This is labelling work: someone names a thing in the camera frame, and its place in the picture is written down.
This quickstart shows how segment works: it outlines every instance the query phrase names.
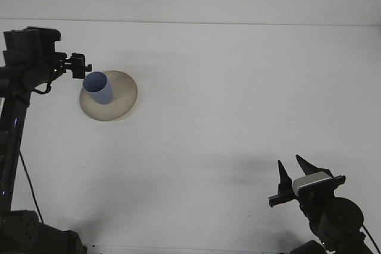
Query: cable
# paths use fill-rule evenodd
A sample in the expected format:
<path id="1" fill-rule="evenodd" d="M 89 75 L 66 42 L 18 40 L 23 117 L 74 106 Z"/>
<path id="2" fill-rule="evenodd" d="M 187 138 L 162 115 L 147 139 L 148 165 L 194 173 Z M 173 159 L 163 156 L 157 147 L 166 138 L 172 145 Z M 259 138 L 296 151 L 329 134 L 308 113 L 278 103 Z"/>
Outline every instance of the cable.
<path id="1" fill-rule="evenodd" d="M 32 196 L 33 196 L 33 200 L 34 200 L 35 205 L 36 205 L 36 209 L 37 209 L 38 215 L 40 216 L 40 219 L 41 219 L 42 224 L 44 224 L 44 223 L 43 223 L 43 219 L 42 219 L 42 215 L 41 215 L 41 211 L 40 211 L 40 208 L 38 207 L 38 203 L 37 203 L 37 200 L 36 200 L 35 190 L 33 189 L 32 181 L 30 180 L 28 171 L 26 170 L 26 166 L 25 166 L 24 158 L 23 158 L 23 155 L 21 154 L 21 151 L 20 151 L 20 158 L 21 158 L 21 163 L 23 163 L 23 167 L 24 167 L 25 175 L 26 175 L 26 177 L 27 177 L 27 179 L 28 179 L 28 182 L 29 182 L 30 190 L 32 191 Z"/>
<path id="2" fill-rule="evenodd" d="M 370 235 L 370 233 L 369 233 L 368 229 L 365 227 L 365 225 L 363 225 L 363 229 L 364 229 L 365 232 L 368 234 L 369 239 L 372 241 L 373 245 L 374 245 L 375 248 L 377 249 L 377 252 L 378 252 L 379 254 L 381 254 L 380 249 L 378 248 L 376 242 L 374 242 L 373 237 Z"/>

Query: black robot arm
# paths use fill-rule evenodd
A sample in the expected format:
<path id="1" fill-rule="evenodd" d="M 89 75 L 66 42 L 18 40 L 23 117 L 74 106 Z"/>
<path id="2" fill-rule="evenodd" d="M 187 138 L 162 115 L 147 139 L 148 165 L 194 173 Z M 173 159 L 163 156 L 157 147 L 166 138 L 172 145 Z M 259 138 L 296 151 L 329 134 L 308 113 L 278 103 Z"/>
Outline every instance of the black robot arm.
<path id="1" fill-rule="evenodd" d="M 278 161 L 280 184 L 278 194 L 269 197 L 271 207 L 296 199 L 308 218 L 311 231 L 322 245 L 314 240 L 291 251 L 291 254 L 372 254 L 365 245 L 361 209 L 349 199 L 335 197 L 334 191 L 345 182 L 345 176 L 334 177 L 330 170 L 317 168 L 296 156 L 305 177 L 292 182 L 283 164 Z"/>
<path id="2" fill-rule="evenodd" d="M 14 180 L 26 110 L 32 92 L 48 93 L 66 70 L 83 79 L 85 56 L 55 52 L 61 40 L 55 29 L 27 27 L 4 32 L 7 50 L 0 68 L 0 253 L 84 254 L 77 233 L 61 231 L 38 221 L 34 211 L 11 211 Z M 45 91 L 36 88 L 46 83 Z"/>

